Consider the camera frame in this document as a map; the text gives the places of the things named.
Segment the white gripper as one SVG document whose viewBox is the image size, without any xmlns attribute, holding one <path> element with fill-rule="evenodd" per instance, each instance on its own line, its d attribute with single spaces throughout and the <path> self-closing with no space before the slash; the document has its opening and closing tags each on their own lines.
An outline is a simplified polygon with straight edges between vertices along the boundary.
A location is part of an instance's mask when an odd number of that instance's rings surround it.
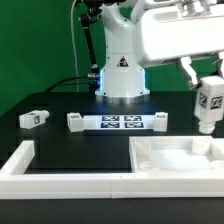
<svg viewBox="0 0 224 224">
<path fill-rule="evenodd" d="M 224 78 L 224 4 L 210 10 L 210 15 L 193 17 L 183 17 L 177 6 L 146 11 L 134 29 L 138 63 L 151 67 L 179 58 L 178 67 L 193 89 L 201 82 L 191 58 L 219 52 L 217 71 Z"/>
</svg>

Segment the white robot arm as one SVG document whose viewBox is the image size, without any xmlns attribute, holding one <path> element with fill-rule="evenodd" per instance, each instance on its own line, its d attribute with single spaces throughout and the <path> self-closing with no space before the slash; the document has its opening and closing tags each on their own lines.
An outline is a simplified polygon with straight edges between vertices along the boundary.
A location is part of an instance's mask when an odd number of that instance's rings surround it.
<svg viewBox="0 0 224 224">
<path fill-rule="evenodd" d="M 224 0 L 126 0 L 102 7 L 106 63 L 96 98 L 134 103 L 148 97 L 145 69 L 175 63 L 191 87 L 193 60 L 214 57 L 224 76 Z"/>
</svg>

